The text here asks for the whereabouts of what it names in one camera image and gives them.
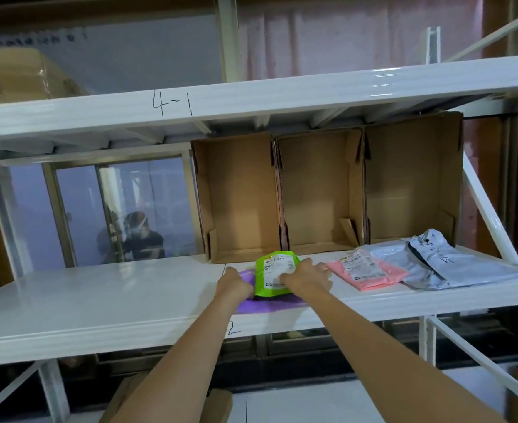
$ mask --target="label sticker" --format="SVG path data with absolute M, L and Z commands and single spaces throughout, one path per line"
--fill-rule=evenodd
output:
M 267 289 L 284 289 L 280 275 L 292 273 L 296 269 L 294 258 L 285 254 L 270 256 L 264 260 L 263 285 Z
M 359 282 L 386 277 L 386 273 L 382 271 L 370 254 L 361 250 L 353 251 L 342 258 L 341 263 L 351 277 Z

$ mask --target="person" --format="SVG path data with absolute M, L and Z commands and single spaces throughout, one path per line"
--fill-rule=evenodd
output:
M 124 217 L 126 240 L 122 245 L 124 254 L 131 252 L 134 261 L 164 258 L 163 236 L 150 229 L 147 215 L 141 211 Z
M 300 262 L 280 280 L 318 314 L 386 423 L 501 423 L 502 416 L 329 292 L 323 264 Z M 230 317 L 253 294 L 227 267 L 211 303 L 111 423 L 198 423 Z

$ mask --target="pink package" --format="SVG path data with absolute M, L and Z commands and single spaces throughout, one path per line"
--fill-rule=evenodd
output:
M 409 273 L 356 249 L 339 261 L 326 263 L 329 270 L 359 291 L 395 285 Z

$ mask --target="shelf surface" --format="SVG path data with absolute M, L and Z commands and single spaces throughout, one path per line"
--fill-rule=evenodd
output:
M 0 104 L 0 158 L 167 145 L 265 125 L 274 133 L 361 125 L 508 90 L 518 90 L 518 56 Z
M 345 254 L 311 257 L 317 263 Z M 225 267 L 181 256 L 31 273 L 0 288 L 0 364 L 170 345 L 212 300 Z M 332 280 L 332 293 L 372 321 L 518 305 L 518 278 L 442 291 L 398 284 L 364 292 Z M 226 338 L 323 326 L 310 308 L 231 320 Z

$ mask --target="green pouch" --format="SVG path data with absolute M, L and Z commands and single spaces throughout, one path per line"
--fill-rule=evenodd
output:
M 255 295 L 275 297 L 290 294 L 279 276 L 294 272 L 299 262 L 299 258 L 291 251 L 277 251 L 259 258 L 255 263 Z

